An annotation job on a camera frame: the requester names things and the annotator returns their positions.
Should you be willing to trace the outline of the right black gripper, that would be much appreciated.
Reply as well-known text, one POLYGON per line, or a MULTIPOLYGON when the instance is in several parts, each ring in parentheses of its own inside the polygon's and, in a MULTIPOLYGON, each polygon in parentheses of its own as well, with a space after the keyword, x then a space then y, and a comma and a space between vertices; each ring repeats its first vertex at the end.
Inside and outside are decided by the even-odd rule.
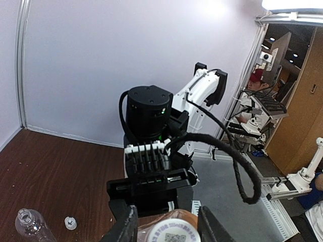
POLYGON ((132 205, 137 208, 139 218, 167 213, 170 202, 174 203, 174 209, 188 212, 192 209, 193 188, 185 169, 110 180, 106 183, 106 191, 110 197, 109 208, 116 220, 132 205))

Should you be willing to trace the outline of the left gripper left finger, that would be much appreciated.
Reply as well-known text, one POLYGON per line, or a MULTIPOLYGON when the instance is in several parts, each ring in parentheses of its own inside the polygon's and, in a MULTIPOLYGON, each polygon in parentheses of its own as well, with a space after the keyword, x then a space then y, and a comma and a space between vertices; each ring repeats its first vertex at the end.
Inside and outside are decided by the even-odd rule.
POLYGON ((100 242, 136 242, 138 234, 138 211, 135 205, 128 205, 125 200, 109 201, 109 208, 116 223, 102 237, 100 242))

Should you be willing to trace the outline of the amber tea bottle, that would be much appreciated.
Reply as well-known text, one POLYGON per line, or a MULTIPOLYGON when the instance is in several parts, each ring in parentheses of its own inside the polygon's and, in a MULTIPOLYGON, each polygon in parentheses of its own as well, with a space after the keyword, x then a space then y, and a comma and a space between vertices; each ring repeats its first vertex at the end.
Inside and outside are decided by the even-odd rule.
POLYGON ((198 217, 189 211, 175 209, 156 220, 138 227, 137 241, 199 242, 198 217))

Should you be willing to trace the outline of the clear plastic bottle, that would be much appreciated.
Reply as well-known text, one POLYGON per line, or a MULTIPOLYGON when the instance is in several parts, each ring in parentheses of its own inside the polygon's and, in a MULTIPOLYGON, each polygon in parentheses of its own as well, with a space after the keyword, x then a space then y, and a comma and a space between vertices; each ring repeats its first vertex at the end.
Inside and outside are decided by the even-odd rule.
POLYGON ((33 209, 20 209, 15 220, 16 231, 29 241, 57 242, 42 215, 33 209))

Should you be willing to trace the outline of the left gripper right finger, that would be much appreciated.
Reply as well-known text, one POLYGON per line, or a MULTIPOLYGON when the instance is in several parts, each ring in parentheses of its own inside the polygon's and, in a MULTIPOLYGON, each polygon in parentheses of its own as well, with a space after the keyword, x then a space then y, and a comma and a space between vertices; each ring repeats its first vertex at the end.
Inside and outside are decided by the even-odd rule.
POLYGON ((235 242, 207 206, 199 208, 197 231, 202 242, 235 242))

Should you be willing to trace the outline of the white flip bottle cap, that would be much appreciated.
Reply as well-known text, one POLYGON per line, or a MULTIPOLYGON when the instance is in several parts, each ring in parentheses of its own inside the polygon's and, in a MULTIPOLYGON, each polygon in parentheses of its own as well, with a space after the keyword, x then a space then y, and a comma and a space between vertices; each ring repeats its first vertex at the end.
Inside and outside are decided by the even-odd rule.
POLYGON ((74 217, 66 217, 64 220, 65 227, 68 230, 75 230, 77 227, 77 222, 74 217))

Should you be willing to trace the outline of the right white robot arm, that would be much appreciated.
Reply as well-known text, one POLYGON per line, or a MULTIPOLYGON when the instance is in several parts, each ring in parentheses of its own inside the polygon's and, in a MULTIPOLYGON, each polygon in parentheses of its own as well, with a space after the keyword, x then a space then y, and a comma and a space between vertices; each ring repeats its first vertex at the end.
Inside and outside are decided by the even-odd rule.
POLYGON ((125 178, 107 183, 109 207, 118 220, 131 206, 139 217, 190 211, 197 175, 190 172, 194 154, 190 143, 168 143, 196 133, 207 112, 220 103, 227 73, 195 65, 192 80, 178 93, 161 87, 137 86, 119 100, 124 130, 125 178))

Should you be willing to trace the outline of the white tea bottle cap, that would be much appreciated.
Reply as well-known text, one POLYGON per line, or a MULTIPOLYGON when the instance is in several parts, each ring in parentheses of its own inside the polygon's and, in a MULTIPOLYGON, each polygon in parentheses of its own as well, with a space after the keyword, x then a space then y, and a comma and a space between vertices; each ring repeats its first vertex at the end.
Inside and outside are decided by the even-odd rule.
POLYGON ((201 242, 200 235, 189 222, 171 218, 158 222, 148 234, 151 242, 201 242))

